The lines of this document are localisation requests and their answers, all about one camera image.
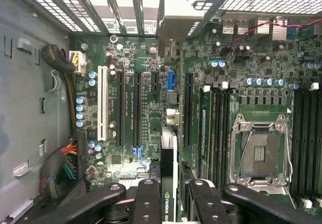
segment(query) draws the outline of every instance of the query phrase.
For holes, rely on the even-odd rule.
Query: wire bundle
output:
[[[73,164],[75,162],[75,156],[77,155],[77,145],[71,142],[66,147],[60,149],[62,153],[66,156],[65,163],[63,164],[63,168],[67,174],[67,176],[71,180],[76,180],[76,173],[77,169],[76,166]]]
[[[256,27],[252,28],[252,29],[249,29],[248,31],[246,31],[244,34],[242,34],[240,37],[234,39],[231,43],[230,46],[232,46],[234,43],[236,43],[237,41],[241,40],[242,38],[244,38],[246,35],[248,35],[249,33],[255,31],[258,27],[261,27],[263,25],[267,25],[267,24],[270,24],[270,25],[274,25],[274,26],[280,26],[280,27],[283,27],[283,28],[304,28],[304,27],[308,27],[308,26],[312,26],[314,24],[317,24],[317,23],[320,23],[322,22],[322,19],[317,19],[317,20],[314,20],[308,24],[300,24],[300,25],[297,25],[297,24],[291,24],[291,25],[284,25],[284,24],[278,24],[278,23],[274,23],[272,21],[267,21],[267,22],[264,22],[264,23],[261,23],[259,25],[257,25]]]

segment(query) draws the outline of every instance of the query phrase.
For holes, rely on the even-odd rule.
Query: red wire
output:
[[[278,24],[278,23],[274,23],[274,22],[271,22],[271,21],[267,21],[267,22],[264,22],[264,23],[261,23],[259,25],[257,25],[256,27],[246,31],[244,34],[242,34],[240,37],[234,39],[232,41],[232,43],[230,44],[230,46],[232,46],[234,43],[236,43],[237,41],[241,40],[244,36],[246,36],[247,34],[249,34],[250,32],[256,30],[258,27],[261,27],[263,25],[266,25],[266,24],[272,24],[272,25],[275,25],[275,26],[280,26],[280,27],[283,27],[283,28],[302,28],[302,27],[306,27],[306,26],[310,26],[310,25],[313,25],[313,24],[317,24],[319,22],[322,22],[322,19],[317,19],[317,20],[314,20],[308,24],[301,24],[301,25],[297,25],[297,24],[291,24],[291,25],[284,25],[284,24]]]

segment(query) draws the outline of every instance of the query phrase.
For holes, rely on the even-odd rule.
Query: microchip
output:
[[[232,70],[232,71],[230,72],[230,76],[231,76],[231,78],[237,78],[237,71]]]
[[[88,99],[96,99],[97,98],[97,89],[88,89],[87,90],[87,98]]]
[[[96,128],[88,128],[87,129],[87,139],[88,140],[97,140],[97,129]]]
[[[272,69],[266,69],[265,70],[265,74],[266,75],[272,75],[273,74],[273,70]]]
[[[111,164],[112,165],[120,165],[122,163],[121,155],[112,155],[111,156]]]

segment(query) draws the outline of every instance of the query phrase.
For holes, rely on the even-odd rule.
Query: pcie slot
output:
[[[159,73],[151,72],[151,93],[159,94]]]
[[[108,81],[107,66],[98,66],[97,140],[107,139]]]
[[[185,105],[184,105],[184,142],[185,147],[191,146],[191,128],[193,113],[193,73],[187,73],[185,77]]]
[[[116,126],[116,145],[124,146],[125,143],[125,73],[118,71],[116,73],[117,89],[116,89],[116,101],[119,105],[119,112],[117,115]]]
[[[133,145],[141,145],[142,129],[142,73],[134,73],[134,95],[133,95]]]

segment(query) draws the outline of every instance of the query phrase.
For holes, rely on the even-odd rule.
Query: motherboard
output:
[[[322,38],[245,37],[232,45],[231,37],[209,32],[174,43],[167,60],[158,56],[157,39],[77,37],[74,48],[87,59],[76,90],[77,126],[87,134],[87,163],[95,168],[86,177],[90,189],[147,178],[150,162],[160,158],[162,127],[172,126],[180,159],[195,177],[219,189],[231,182],[285,187],[272,198],[294,206],[290,195],[300,201],[310,189],[294,189],[290,180],[315,176],[311,187],[322,193],[321,167],[311,163],[315,172],[308,177],[293,154],[298,114],[304,114],[294,101],[301,94],[320,98],[314,83],[322,76],[321,44]],[[314,99],[315,113],[321,114]],[[175,109],[179,125],[168,119]],[[305,126],[309,131],[310,124]],[[306,161],[320,164],[320,151],[314,155],[307,147],[304,152]],[[322,215],[314,206],[303,211]]]

